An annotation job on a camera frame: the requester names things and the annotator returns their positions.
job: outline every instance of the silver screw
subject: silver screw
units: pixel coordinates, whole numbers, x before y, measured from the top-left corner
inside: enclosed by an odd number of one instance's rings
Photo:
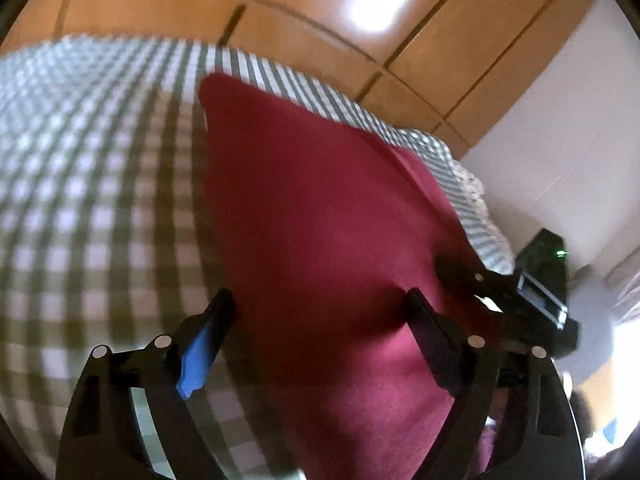
[[[534,346],[531,349],[531,353],[538,359],[544,359],[546,357],[546,350],[542,346]]]
[[[466,342],[469,343],[469,346],[473,348],[482,348],[484,346],[484,339],[479,335],[470,335],[466,338]]]
[[[96,359],[100,359],[101,357],[107,355],[107,347],[105,345],[97,346],[94,348],[94,351],[91,352],[91,355]]]
[[[171,344],[171,336],[170,335],[159,335],[156,337],[154,341],[154,345],[156,348],[167,348]]]

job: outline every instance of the orange floor tile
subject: orange floor tile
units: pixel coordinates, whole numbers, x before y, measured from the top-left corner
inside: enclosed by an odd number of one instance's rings
[[[544,70],[593,0],[30,0],[0,53],[65,34],[228,44],[334,85],[456,156]]]

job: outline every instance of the checkered tablecloth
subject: checkered tablecloth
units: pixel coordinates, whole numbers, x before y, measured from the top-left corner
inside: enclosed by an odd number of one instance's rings
[[[444,143],[394,129],[316,79],[184,40],[82,36],[15,52],[0,59],[0,413],[50,478],[90,349],[140,348],[224,283],[196,99],[213,69],[413,150],[485,264],[509,270]],[[171,477],[144,393],[133,395],[154,468]],[[302,478],[238,333],[188,405],[229,478]]]

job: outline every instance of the dark hair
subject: dark hair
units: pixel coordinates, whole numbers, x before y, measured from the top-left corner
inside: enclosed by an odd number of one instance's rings
[[[574,412],[575,425],[578,427],[580,442],[584,446],[584,441],[593,436],[595,431],[591,409],[584,395],[575,390],[571,392],[569,404]]]

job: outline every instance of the folded red cloth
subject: folded red cloth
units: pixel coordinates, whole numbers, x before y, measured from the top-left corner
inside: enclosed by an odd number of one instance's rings
[[[214,229],[239,323],[308,480],[408,480],[452,404],[402,318],[445,291],[438,253],[481,265],[427,167],[375,134],[215,74],[200,88]]]

